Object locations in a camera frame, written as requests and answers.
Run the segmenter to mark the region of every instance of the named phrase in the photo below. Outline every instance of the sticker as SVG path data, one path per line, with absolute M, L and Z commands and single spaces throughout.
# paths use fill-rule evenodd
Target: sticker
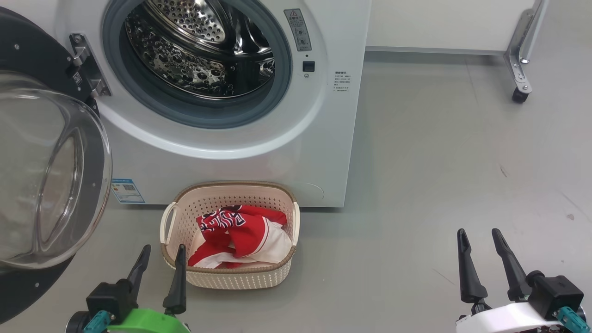
M 145 203 L 144 198 L 131 179 L 113 178 L 111 180 L 111 191 L 115 194 L 119 203 Z
M 333 91 L 348 92 L 350 83 L 352 83 L 352 76 L 349 75 L 347 72 L 335 72 L 335 80 L 333 81 Z
M 76 85 L 80 85 L 82 83 L 82 78 L 80 77 L 79 72 L 76 72 L 72 78 L 74 79 L 74 82 L 76 82 Z
M 286 9 L 284 14 L 286 14 L 286 18 L 290 24 L 292 35 L 294 35 L 296 49 L 298 51 L 312 50 L 313 47 L 310 45 L 310 36 L 308 35 L 306 23 L 304 22 L 304 17 L 302 16 L 300 9 Z

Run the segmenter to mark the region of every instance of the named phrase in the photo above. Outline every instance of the basket handle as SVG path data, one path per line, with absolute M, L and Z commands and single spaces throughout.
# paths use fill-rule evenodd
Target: basket handle
M 170 226 L 169 232 L 165 235 L 166 229 L 166 220 L 170 215 L 170 211 L 173 211 L 173 217 L 170 219 Z M 171 231 L 173 230 L 173 226 L 175 225 L 175 218 L 177 216 L 177 203 L 171 202 L 170 205 L 166 206 L 165 212 L 162 214 L 162 219 L 160 220 L 160 243 L 169 245 Z
M 292 230 L 294 231 L 294 234 L 292 235 L 292 246 L 296 246 L 298 243 L 298 236 L 300 235 L 300 206 L 298 206 L 297 203 L 294 203 L 292 221 L 294 221 L 294 225 L 292 226 Z

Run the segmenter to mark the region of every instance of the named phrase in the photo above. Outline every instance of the white plastic basket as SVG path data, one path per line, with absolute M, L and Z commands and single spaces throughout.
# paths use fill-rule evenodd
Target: white plastic basket
M 258 268 L 187 267 L 187 281 L 212 289 L 261 289 L 277 286 L 290 271 L 300 231 L 300 208 L 283 186 L 269 182 L 210 182 L 185 189 L 166 208 L 160 221 L 160 249 L 166 263 L 175 268 L 180 244 L 188 249 L 187 260 L 195 252 L 193 240 L 200 232 L 196 218 L 232 205 L 250 205 L 280 210 L 286 214 L 284 230 L 292 240 L 288 255 L 278 264 Z M 168 233 L 166 225 L 172 213 Z

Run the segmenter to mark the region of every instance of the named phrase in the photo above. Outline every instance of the floor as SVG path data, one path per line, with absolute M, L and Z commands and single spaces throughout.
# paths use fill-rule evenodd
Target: floor
M 552 2 L 512 103 L 500 57 L 369 53 L 344 209 L 306 210 L 288 278 L 269 290 L 188 287 L 194 332 L 454 332 L 455 233 L 465 228 L 491 306 L 508 303 L 491 228 L 523 268 L 563 274 L 592 309 L 592 3 Z M 62 332 L 142 245 L 142 307 L 162 308 L 173 275 L 159 253 L 164 207 L 120 206 L 63 277 L 2 332 Z

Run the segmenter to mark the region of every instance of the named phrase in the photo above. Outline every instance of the white wall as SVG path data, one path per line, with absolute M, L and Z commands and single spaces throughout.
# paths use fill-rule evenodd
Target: white wall
M 520 14 L 535 0 L 373 0 L 368 50 L 504 52 Z

